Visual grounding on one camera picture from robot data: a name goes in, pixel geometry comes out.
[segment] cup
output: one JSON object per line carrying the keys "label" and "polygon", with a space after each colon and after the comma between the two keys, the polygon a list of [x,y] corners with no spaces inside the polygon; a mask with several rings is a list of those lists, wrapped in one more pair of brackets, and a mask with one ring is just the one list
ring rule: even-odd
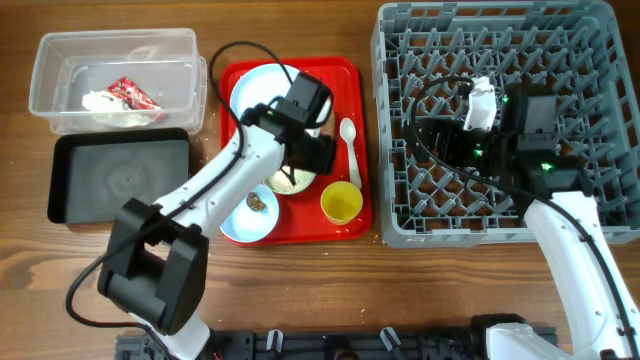
{"label": "cup", "polygon": [[327,186],[320,197],[324,215],[336,225],[346,225],[362,210],[362,193],[348,181]]}

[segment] red snack package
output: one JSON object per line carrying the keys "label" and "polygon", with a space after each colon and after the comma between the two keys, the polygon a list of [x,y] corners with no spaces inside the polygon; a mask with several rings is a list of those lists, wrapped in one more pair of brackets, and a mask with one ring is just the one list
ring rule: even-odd
{"label": "red snack package", "polygon": [[[123,77],[107,88],[111,95],[124,100],[130,108],[135,110],[156,110],[160,106],[128,77]],[[154,122],[162,122],[165,114],[154,115]]]}

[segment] wooden table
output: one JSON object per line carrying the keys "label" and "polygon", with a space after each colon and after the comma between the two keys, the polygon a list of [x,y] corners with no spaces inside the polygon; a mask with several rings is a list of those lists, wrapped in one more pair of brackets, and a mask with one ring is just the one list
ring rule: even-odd
{"label": "wooden table", "polygon": [[[638,81],[640,38],[634,34],[640,33],[640,6],[611,2]],[[104,252],[109,226],[66,227],[47,220],[57,136],[46,120],[27,110],[33,63],[45,33],[189,27],[205,57],[238,39],[263,42],[282,58],[346,56],[363,75],[369,166],[376,174],[369,39],[382,3],[5,0],[0,7],[0,358],[109,359],[115,336],[123,332],[85,328],[63,309],[71,281]],[[226,64],[254,58],[264,55],[252,49],[229,51],[216,74]],[[209,108],[203,130],[194,137],[199,139],[194,172],[199,160],[219,149],[218,104],[212,97]],[[378,187],[375,179],[372,187]],[[377,191],[373,196],[378,204]],[[342,243],[240,249],[216,237],[200,311],[214,329],[254,331],[416,329],[467,325],[475,314],[515,312],[534,324],[558,327],[561,346],[570,349],[566,317],[537,245],[401,251],[384,246],[379,231],[376,215],[366,236]],[[613,252],[640,300],[640,242]],[[127,320],[97,293],[96,276],[78,292],[78,311],[97,320]]]}

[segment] spoon handle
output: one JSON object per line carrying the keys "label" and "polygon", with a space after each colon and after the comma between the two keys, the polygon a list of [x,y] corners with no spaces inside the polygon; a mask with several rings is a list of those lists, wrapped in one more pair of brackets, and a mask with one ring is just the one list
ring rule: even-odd
{"label": "spoon handle", "polygon": [[347,143],[347,149],[349,151],[349,178],[351,183],[358,189],[362,189],[362,179],[360,179],[360,169],[358,168],[358,160],[356,159],[356,152],[353,149],[353,143]]}

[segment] gray dish rack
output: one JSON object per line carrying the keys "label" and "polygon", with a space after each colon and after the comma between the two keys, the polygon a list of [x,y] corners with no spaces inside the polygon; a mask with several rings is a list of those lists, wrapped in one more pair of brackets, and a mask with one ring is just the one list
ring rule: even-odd
{"label": "gray dish rack", "polygon": [[[371,37],[380,137],[382,238],[393,247],[534,242],[501,191],[418,163],[402,127],[423,84],[488,76],[499,102],[510,83],[557,94],[559,154],[591,177],[605,238],[640,237],[639,112],[613,9],[602,1],[385,4]],[[417,99],[418,114],[457,119],[457,85]],[[500,121],[500,111],[496,124]]]}

